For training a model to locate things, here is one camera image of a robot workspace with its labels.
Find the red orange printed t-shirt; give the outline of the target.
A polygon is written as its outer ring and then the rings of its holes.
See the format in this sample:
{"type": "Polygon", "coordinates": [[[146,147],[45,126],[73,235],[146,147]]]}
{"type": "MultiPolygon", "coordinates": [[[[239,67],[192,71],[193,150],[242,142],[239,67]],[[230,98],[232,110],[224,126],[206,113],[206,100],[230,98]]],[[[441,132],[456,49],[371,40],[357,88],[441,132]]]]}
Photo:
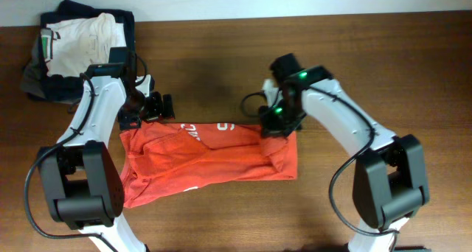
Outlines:
{"type": "Polygon", "coordinates": [[[286,181],[298,175],[296,134],[263,138],[259,125],[154,122],[120,138],[128,209],[211,184],[286,181]]]}

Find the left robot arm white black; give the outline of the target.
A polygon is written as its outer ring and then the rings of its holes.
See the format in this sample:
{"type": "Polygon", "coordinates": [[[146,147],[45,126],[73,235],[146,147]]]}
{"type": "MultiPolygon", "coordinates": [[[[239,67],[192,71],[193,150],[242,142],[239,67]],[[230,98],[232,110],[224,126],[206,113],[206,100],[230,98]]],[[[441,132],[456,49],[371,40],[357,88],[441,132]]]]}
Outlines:
{"type": "Polygon", "coordinates": [[[83,95],[68,129],[40,149],[31,170],[41,176],[52,219],[73,231],[69,238],[89,238],[100,251],[147,251],[123,214],[108,143],[115,121],[126,130],[173,116],[170,97],[153,90],[150,74],[139,77],[124,63],[91,65],[80,78],[83,95]]]}

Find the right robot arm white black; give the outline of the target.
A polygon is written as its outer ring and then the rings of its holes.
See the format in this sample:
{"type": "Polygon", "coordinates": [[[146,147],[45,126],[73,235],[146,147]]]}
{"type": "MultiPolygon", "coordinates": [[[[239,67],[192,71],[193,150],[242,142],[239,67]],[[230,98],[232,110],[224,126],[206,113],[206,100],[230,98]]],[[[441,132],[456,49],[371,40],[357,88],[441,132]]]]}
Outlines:
{"type": "Polygon", "coordinates": [[[322,66],[271,67],[263,83],[267,105],[259,117],[264,136],[289,136],[307,116],[316,119],[344,148],[349,158],[328,186],[330,205],[355,236],[346,251],[399,251],[400,229],[430,200],[423,147],[412,134],[399,137],[384,127],[343,90],[322,66]],[[334,198],[341,173],[355,167],[353,202],[360,216],[353,225],[334,198]]]}

